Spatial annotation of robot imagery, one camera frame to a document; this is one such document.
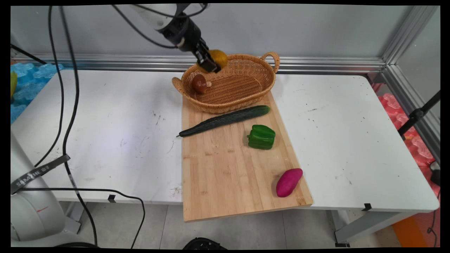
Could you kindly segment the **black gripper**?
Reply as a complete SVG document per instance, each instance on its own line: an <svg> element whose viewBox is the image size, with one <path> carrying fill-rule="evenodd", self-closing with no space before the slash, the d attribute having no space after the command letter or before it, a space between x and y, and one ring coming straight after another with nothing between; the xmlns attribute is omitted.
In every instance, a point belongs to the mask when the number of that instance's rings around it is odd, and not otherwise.
<svg viewBox="0 0 450 253"><path fill-rule="evenodd" d="M182 52L192 52L197 67L205 73L218 73L221 65L221 50L210 50L201 38L201 30L190 17L165 17L160 20L160 34L172 45L160 45L162 48L177 48Z"/></svg>

